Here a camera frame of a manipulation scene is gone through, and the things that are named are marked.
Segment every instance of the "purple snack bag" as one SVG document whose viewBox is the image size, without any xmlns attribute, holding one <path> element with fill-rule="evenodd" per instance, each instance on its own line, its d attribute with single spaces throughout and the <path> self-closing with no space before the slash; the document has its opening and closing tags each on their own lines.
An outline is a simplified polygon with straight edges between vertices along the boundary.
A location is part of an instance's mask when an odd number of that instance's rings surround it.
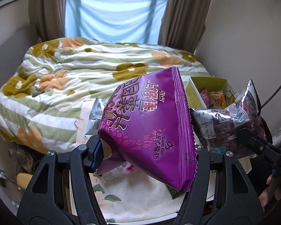
<svg viewBox="0 0 281 225">
<path fill-rule="evenodd" d="M 98 134 L 105 157 L 98 174 L 128 161 L 169 186 L 190 190 L 197 154 L 177 67 L 118 86 L 106 104 Z"/>
</svg>

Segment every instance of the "black cable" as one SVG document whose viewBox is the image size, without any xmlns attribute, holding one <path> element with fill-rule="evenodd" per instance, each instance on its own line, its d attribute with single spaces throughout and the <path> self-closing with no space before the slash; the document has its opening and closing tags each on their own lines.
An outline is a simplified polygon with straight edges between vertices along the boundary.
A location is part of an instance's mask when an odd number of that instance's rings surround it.
<svg viewBox="0 0 281 225">
<path fill-rule="evenodd" d="M 278 93 L 278 91 L 281 89 L 281 85 L 278 87 L 278 89 L 271 95 L 271 97 L 261 106 L 263 108 L 273 97 Z"/>
</svg>

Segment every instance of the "open box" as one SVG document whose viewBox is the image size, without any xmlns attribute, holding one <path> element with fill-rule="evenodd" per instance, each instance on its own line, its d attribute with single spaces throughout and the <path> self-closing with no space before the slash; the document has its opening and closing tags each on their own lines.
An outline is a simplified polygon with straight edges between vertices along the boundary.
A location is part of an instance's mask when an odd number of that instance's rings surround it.
<svg viewBox="0 0 281 225">
<path fill-rule="evenodd" d="M 189 108 L 207 108 L 200 96 L 203 89 L 207 88 L 208 92 L 223 91 L 228 105 L 232 104 L 238 97 L 238 92 L 227 79 L 216 77 L 189 77 L 185 87 L 185 92 Z"/>
</svg>

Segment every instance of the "screw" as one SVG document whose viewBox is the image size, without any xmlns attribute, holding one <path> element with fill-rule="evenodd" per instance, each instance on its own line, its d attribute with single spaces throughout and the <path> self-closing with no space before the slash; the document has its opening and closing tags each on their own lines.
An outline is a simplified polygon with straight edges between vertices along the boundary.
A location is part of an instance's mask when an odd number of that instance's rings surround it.
<svg viewBox="0 0 281 225">
<path fill-rule="evenodd" d="M 196 149 L 196 151 L 200 151 L 200 150 L 202 150 L 202 147 L 200 145 L 196 145 L 195 149 Z"/>
<path fill-rule="evenodd" d="M 226 151 L 226 156 L 231 157 L 231 156 L 233 156 L 233 153 L 230 151 Z"/>
<path fill-rule="evenodd" d="M 78 149 L 81 150 L 81 151 L 84 151 L 86 149 L 86 145 L 80 145 L 78 146 Z"/>
<path fill-rule="evenodd" d="M 51 156 L 53 156 L 53 155 L 54 155 L 54 151 L 48 151 L 48 152 L 47 152 L 47 156 L 50 156 L 50 157 L 51 157 Z"/>
</svg>

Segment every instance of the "brown curtain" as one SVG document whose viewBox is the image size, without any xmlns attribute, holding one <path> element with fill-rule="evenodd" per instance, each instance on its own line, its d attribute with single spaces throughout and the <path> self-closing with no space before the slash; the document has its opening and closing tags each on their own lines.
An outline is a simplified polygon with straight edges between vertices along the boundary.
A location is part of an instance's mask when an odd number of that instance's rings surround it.
<svg viewBox="0 0 281 225">
<path fill-rule="evenodd" d="M 211 0 L 168 0 L 158 44 L 193 53 L 204 31 Z"/>
<path fill-rule="evenodd" d="M 28 0 L 29 20 L 43 41 L 65 37 L 66 0 Z"/>
</svg>

